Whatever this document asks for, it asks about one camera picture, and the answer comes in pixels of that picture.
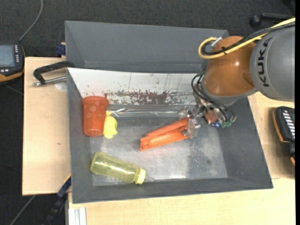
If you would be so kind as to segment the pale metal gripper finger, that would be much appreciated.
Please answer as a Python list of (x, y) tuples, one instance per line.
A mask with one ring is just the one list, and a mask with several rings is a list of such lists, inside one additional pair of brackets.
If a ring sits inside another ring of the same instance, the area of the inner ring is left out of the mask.
[(195, 135), (197, 135), (198, 129), (200, 127), (201, 124), (199, 123), (198, 119), (189, 118), (187, 120), (187, 128), (183, 130), (183, 135), (185, 137), (193, 138)]
[(183, 107), (178, 111), (178, 117), (180, 120), (184, 118), (193, 119), (194, 116), (194, 109), (191, 107)]

